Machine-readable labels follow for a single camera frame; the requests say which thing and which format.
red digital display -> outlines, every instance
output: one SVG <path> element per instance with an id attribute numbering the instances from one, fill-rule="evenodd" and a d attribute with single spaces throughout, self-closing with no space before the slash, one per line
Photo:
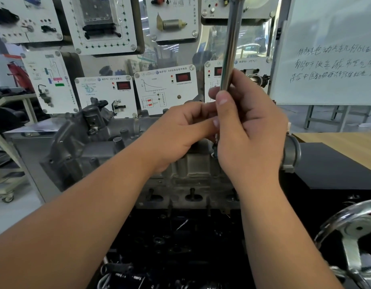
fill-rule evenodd
<path id="1" fill-rule="evenodd" d="M 190 72 L 176 74 L 176 82 L 186 82 L 186 81 L 191 81 Z"/>
<path id="2" fill-rule="evenodd" d="M 120 81 L 116 82 L 116 84 L 118 90 L 127 90 L 131 88 L 131 82 L 129 81 Z"/>
<path id="3" fill-rule="evenodd" d="M 221 76 L 222 75 L 222 67 L 215 67 L 215 76 Z"/>

whiteboard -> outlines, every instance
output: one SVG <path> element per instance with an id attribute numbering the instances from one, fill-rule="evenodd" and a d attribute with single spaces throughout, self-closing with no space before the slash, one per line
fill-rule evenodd
<path id="1" fill-rule="evenodd" d="M 371 0 L 292 0 L 270 97 L 371 106 Z"/>

steering wheel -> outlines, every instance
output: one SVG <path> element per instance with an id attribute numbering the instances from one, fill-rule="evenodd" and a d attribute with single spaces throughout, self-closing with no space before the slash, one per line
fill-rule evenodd
<path id="1" fill-rule="evenodd" d="M 347 261 L 347 270 L 337 266 L 330 269 L 337 277 L 351 278 L 361 289 L 371 289 L 371 269 L 362 269 L 358 240 L 371 233 L 371 200 L 351 205 L 328 219 L 314 238 L 319 249 L 323 241 L 335 230 L 342 234 L 342 245 Z"/>

right hand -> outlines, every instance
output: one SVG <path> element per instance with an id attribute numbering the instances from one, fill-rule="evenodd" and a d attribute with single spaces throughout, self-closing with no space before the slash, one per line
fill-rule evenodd
<path id="1" fill-rule="evenodd" d="M 278 183 L 287 132 L 287 116 L 263 89 L 239 70 L 229 92 L 209 90 L 216 99 L 220 128 L 218 160 L 233 184 Z"/>

hand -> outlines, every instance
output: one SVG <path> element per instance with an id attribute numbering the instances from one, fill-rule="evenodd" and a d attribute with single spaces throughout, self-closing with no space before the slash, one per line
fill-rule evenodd
<path id="1" fill-rule="evenodd" d="M 288 119 L 260 86 L 236 69 L 232 84 L 230 93 L 218 87 L 209 90 L 220 125 L 219 163 L 233 183 L 278 183 Z"/>
<path id="2" fill-rule="evenodd" d="M 215 103 L 173 106 L 132 145 L 152 163 L 155 173 L 163 172 L 183 157 L 192 144 L 217 133 L 213 116 Z"/>

